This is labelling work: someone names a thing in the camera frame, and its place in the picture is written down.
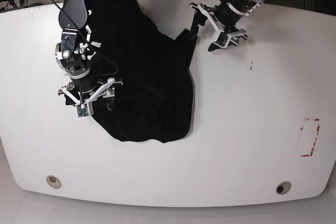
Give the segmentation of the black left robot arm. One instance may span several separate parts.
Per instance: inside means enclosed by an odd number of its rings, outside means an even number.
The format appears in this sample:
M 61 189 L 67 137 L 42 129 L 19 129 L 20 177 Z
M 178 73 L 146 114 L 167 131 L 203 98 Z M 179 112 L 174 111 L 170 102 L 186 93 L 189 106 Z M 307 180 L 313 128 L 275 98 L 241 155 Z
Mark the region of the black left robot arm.
M 244 16 L 249 16 L 252 11 L 260 7 L 265 0 L 220 0 L 219 5 L 209 7 L 205 4 L 190 3 L 189 7 L 195 9 L 192 26 L 188 33 L 188 40 L 197 37 L 198 30 L 209 21 L 214 28 L 209 52 L 238 46 L 239 41 L 248 39 L 244 29 L 236 27 L 237 22 Z

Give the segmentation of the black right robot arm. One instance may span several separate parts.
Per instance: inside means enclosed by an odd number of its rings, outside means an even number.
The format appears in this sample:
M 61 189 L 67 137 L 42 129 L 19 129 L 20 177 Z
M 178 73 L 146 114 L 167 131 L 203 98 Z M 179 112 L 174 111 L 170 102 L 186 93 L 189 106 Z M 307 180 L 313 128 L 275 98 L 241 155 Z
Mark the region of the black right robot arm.
M 115 79 L 118 66 L 103 53 L 98 42 L 91 40 L 94 6 L 98 0 L 64 0 L 58 16 L 62 28 L 61 42 L 56 45 L 56 63 L 70 78 L 58 91 L 66 104 L 76 108 L 79 117 L 94 114 L 93 103 L 99 98 L 113 111 Z

